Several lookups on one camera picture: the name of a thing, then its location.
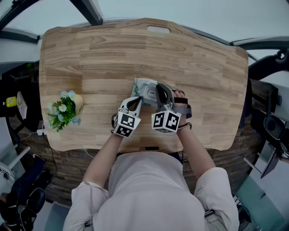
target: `potted plant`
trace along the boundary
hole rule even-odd
[[[70,123],[80,125],[81,120],[76,116],[79,116],[82,112],[83,99],[74,91],[63,91],[60,101],[49,103],[48,109],[48,115],[51,117],[48,123],[59,132]]]

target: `sleeve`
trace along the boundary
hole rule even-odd
[[[83,231],[85,223],[92,221],[93,215],[108,199],[108,191],[91,182],[81,182],[71,192],[72,206],[65,219],[63,231]]]
[[[238,231],[238,209],[231,194],[225,169],[215,167],[205,172],[197,181],[194,196],[206,211],[215,211],[212,217],[206,219],[209,227],[215,230],[222,226],[228,231]]]

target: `person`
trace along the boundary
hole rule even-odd
[[[185,98],[178,91],[173,96]],[[187,104],[176,103],[175,107]],[[185,125],[186,115],[182,115],[179,128],[183,128],[178,129],[177,136],[198,179],[194,195],[177,158],[160,152],[135,152],[116,159],[123,138],[112,134],[91,161],[80,185],[72,190],[72,206],[63,230],[237,231],[238,210],[228,174],[216,167]],[[109,173],[107,191],[103,187]]]
[[[0,231],[21,230],[17,224],[18,206],[26,206],[30,194],[36,188],[45,189],[53,178],[52,173],[48,171],[40,175],[45,161],[37,154],[33,154],[33,158],[33,166],[14,182],[10,193],[2,193],[0,196],[0,214],[5,221],[1,225]]]

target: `wood grain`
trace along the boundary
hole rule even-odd
[[[169,34],[148,26],[168,28]],[[69,125],[47,137],[58,151],[100,149],[110,136],[111,116],[128,98],[134,78],[149,78],[182,89],[192,107],[189,122],[206,148],[230,148],[240,121],[247,84],[247,53],[225,46],[175,23],[138,19],[85,28],[53,28],[43,36],[40,59],[42,114],[61,91],[74,90],[84,99],[81,125]],[[158,146],[182,149],[176,134],[151,130],[156,108],[143,106],[140,125],[124,139],[120,152]]]

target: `white cable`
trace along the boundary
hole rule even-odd
[[[91,158],[94,158],[93,156],[91,156],[86,150],[85,148],[83,149]]]
[[[32,133],[37,133],[37,132],[32,132]],[[30,133],[29,136],[31,136],[32,133]],[[28,136],[28,137],[29,137],[29,136]],[[23,138],[23,139],[21,139],[21,140],[24,140],[24,139],[26,139],[26,138],[28,138],[28,137],[25,137],[25,138]],[[20,141],[21,141],[21,140],[20,140]]]

